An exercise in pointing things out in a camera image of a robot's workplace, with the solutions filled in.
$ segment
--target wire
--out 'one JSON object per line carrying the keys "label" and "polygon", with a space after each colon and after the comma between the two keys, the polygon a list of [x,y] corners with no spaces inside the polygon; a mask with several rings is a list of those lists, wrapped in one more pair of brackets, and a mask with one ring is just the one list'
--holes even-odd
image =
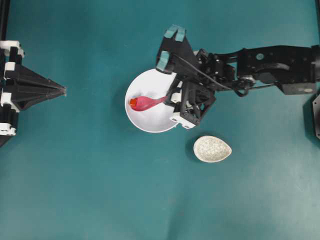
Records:
{"label": "wire", "polygon": [[205,76],[206,78],[210,79],[213,83],[215,83],[216,85],[227,89],[227,90],[233,90],[225,85],[222,85],[221,83],[217,82],[216,80],[214,80],[212,77],[208,76],[207,74],[205,74],[204,72],[200,71],[199,69],[197,69],[195,66],[193,66],[190,62],[188,62],[187,60],[183,59],[182,57],[173,54],[174,56],[176,56],[178,59],[180,59],[181,61],[183,61],[185,64],[189,65],[193,70],[197,71],[198,73],[202,74],[203,76]]}
{"label": "wire", "polygon": [[255,89],[264,89],[264,88],[269,88],[269,87],[273,87],[275,86],[275,84],[268,84],[268,85],[264,85],[264,86],[256,86],[256,87],[251,87],[249,88],[250,90],[255,90]]}
{"label": "wire", "polygon": [[[189,65],[193,70],[197,71],[198,73],[202,74],[203,76],[205,76],[206,78],[210,79],[214,84],[229,90],[229,91],[233,91],[234,89],[227,87],[225,85],[222,85],[221,83],[217,82],[216,80],[214,80],[212,77],[208,76],[207,74],[205,74],[204,72],[200,71],[199,69],[197,69],[195,66],[193,66],[190,62],[188,62],[187,60],[185,60],[184,58],[173,54],[174,56],[176,56],[178,59],[180,59],[181,61],[183,61],[185,64]],[[273,87],[275,86],[274,83],[272,84],[268,84],[268,85],[264,85],[264,86],[256,86],[256,87],[250,87],[249,90],[256,90],[256,89],[264,89],[264,88],[269,88],[269,87]]]}

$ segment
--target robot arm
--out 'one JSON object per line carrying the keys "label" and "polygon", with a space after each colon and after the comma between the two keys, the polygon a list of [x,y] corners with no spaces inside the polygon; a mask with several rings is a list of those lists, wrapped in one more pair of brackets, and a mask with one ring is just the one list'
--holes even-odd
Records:
{"label": "robot arm", "polygon": [[[186,129],[200,124],[215,102],[215,92],[249,91],[276,86],[285,95],[314,94],[320,80],[320,46],[270,46],[229,54],[193,52],[186,30],[173,25],[165,33],[156,57],[156,69],[177,73],[167,92],[172,117]],[[260,81],[263,86],[254,87]]]}
{"label": "robot arm", "polygon": [[18,41],[0,41],[0,147],[16,135],[20,111],[66,94],[65,87],[22,66],[24,56]]}

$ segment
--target white bracket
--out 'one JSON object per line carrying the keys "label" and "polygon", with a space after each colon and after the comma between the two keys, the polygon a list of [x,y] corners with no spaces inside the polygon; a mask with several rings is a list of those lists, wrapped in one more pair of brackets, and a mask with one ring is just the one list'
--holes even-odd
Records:
{"label": "white bracket", "polygon": [[21,48],[19,41],[12,41],[12,40],[0,41],[0,48],[4,49],[4,55],[6,55],[7,57],[10,55],[11,47],[18,48],[18,55],[21,55],[23,58],[25,57],[25,51]]}
{"label": "white bracket", "polygon": [[170,120],[175,123],[180,123],[185,129],[192,129],[196,126],[192,122],[189,122],[188,120],[185,120],[183,117],[181,117],[180,112],[174,112],[170,117]]}
{"label": "white bracket", "polygon": [[5,78],[5,75],[6,75],[6,71],[14,71],[16,69],[16,63],[13,62],[13,61],[8,61],[5,63],[4,65],[4,75],[3,75],[3,78],[5,80],[7,80],[7,78]]}
{"label": "white bracket", "polygon": [[2,90],[1,98],[0,98],[1,107],[3,107],[4,104],[10,104],[11,109],[15,110],[17,113],[20,113],[19,108],[17,108],[16,105],[14,105],[13,102],[11,101],[11,92],[4,92]]}
{"label": "white bracket", "polygon": [[9,123],[1,123],[0,122],[0,135],[2,136],[15,136],[16,129],[11,127]]}

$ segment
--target plastic spoon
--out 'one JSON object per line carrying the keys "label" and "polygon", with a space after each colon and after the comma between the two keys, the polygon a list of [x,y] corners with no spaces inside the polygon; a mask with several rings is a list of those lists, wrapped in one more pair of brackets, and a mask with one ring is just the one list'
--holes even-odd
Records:
{"label": "plastic spoon", "polygon": [[159,99],[152,99],[147,96],[138,96],[130,100],[130,106],[133,110],[141,112],[148,110],[155,105],[163,103],[166,100],[167,96],[163,96]]}

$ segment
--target screw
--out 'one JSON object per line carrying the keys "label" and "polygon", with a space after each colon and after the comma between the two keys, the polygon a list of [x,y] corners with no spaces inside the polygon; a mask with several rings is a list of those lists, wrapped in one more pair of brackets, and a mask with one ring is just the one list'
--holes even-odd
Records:
{"label": "screw", "polygon": [[262,53],[258,53],[255,57],[256,57],[256,59],[258,59],[258,60],[262,60],[262,59],[265,58],[265,55],[263,55]]}

